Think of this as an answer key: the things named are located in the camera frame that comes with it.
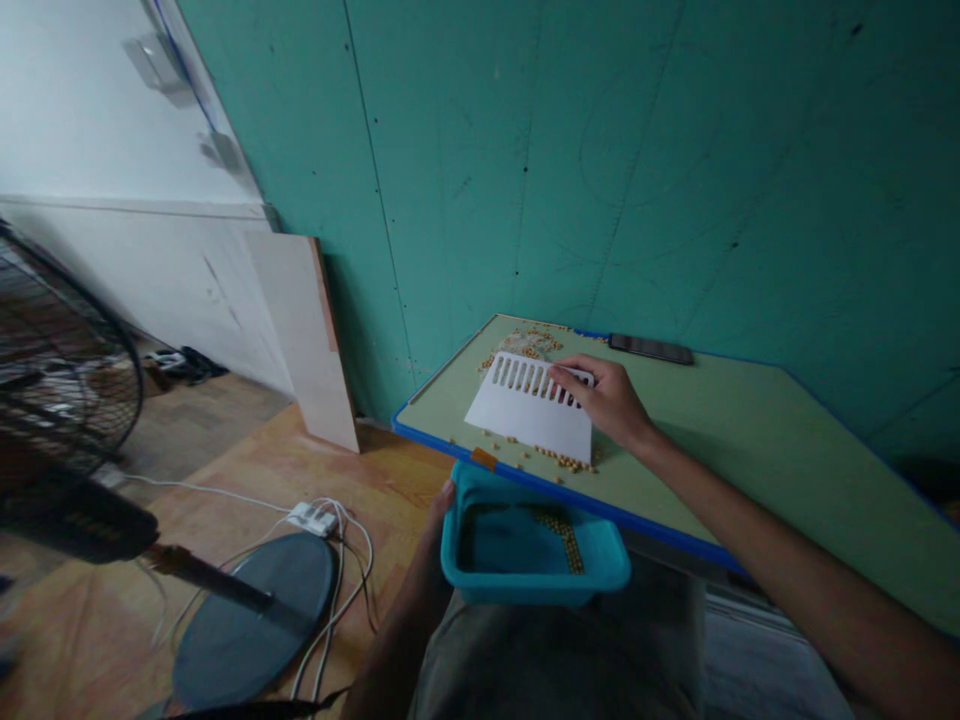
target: blue plastic tray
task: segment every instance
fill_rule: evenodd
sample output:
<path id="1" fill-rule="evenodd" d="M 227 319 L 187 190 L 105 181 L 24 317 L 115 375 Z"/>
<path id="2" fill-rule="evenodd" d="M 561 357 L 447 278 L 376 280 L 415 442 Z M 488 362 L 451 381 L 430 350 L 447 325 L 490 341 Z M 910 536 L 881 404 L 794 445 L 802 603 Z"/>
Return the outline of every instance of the blue plastic tray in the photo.
<path id="1" fill-rule="evenodd" d="M 440 562 L 447 580 L 472 604 L 583 605 L 598 592 L 622 589 L 630 560 L 617 526 L 579 508 L 498 477 L 472 463 L 453 467 L 456 500 L 443 522 Z M 507 508 L 479 520 L 473 535 L 473 570 L 458 562 L 464 512 L 476 503 Z M 562 507 L 570 517 L 584 574 L 572 575 L 563 542 L 537 524 L 523 505 Z"/>

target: white wall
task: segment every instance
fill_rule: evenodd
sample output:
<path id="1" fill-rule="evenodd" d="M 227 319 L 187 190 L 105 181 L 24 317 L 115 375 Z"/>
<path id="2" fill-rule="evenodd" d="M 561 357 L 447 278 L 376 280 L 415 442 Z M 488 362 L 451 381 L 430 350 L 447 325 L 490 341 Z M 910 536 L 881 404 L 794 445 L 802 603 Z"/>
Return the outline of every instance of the white wall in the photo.
<path id="1" fill-rule="evenodd" d="M 174 0 L 163 7 L 234 138 Z M 192 94 L 175 105 L 140 79 L 121 43 L 153 30 L 137 0 L 3 3 L 0 215 L 136 327 L 292 395 L 245 243 L 271 229 L 260 193 L 245 162 L 231 175 L 201 153 Z"/>
<path id="2" fill-rule="evenodd" d="M 214 125 L 226 114 L 173 0 L 164 10 Z M 152 32 L 137 0 L 5 0 L 0 17 L 0 194 L 259 202 L 200 152 L 196 102 L 148 88 L 121 42 Z"/>

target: fingers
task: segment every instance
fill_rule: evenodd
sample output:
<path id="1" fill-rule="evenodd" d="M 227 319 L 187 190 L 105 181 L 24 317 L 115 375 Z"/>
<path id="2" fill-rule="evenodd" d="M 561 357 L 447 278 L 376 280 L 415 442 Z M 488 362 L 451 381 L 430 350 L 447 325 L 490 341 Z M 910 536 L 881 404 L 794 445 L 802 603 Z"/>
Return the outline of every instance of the fingers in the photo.
<path id="1" fill-rule="evenodd" d="M 593 392 L 593 388 L 587 387 L 573 373 L 567 372 L 563 368 L 552 367 L 550 368 L 550 378 L 568 393 L 573 395 L 573 399 L 576 400 L 583 406 L 586 406 L 587 399 L 590 397 L 590 393 Z"/>
<path id="2" fill-rule="evenodd" d="M 578 353 L 576 355 L 571 355 L 570 357 L 565 357 L 561 360 L 554 361 L 554 365 L 563 365 L 564 367 L 572 367 L 576 370 L 586 370 L 587 372 L 593 372 L 602 364 L 603 360 L 595 358 L 592 355 L 584 355 L 583 353 Z"/>
<path id="3" fill-rule="evenodd" d="M 562 360 L 557 360 L 554 364 L 563 365 L 564 367 L 572 367 L 577 370 L 585 370 L 586 372 L 592 374 L 597 380 L 609 376 L 615 368 L 623 367 L 619 363 L 610 362 L 609 360 L 601 360 L 600 358 L 595 358 L 592 355 L 584 355 L 582 353 L 571 355 L 570 357 L 563 358 Z"/>
<path id="4" fill-rule="evenodd" d="M 447 480 L 440 492 L 433 499 L 433 510 L 441 515 L 445 515 L 447 510 L 453 507 L 453 501 L 457 498 L 457 486 L 453 480 Z"/>

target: gray pants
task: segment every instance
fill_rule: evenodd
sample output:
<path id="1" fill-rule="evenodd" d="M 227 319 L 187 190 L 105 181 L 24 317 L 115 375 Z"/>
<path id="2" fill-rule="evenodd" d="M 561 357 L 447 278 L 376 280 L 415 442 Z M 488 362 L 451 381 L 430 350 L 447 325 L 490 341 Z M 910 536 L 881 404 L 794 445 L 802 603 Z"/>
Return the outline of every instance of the gray pants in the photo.
<path id="1" fill-rule="evenodd" d="M 582 608 L 471 606 L 454 593 L 409 717 L 699 717 L 704 585 L 631 561 L 624 590 Z"/>

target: light switch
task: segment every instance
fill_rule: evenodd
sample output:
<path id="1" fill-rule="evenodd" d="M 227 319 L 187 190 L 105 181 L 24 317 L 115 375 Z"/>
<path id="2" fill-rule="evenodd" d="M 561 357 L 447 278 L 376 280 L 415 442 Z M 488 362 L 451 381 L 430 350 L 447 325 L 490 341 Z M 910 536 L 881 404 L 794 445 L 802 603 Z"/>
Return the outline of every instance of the light switch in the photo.
<path id="1" fill-rule="evenodd" d="M 147 87 L 164 95 L 186 90 L 186 80 L 166 39 L 157 33 L 125 40 L 123 49 Z"/>

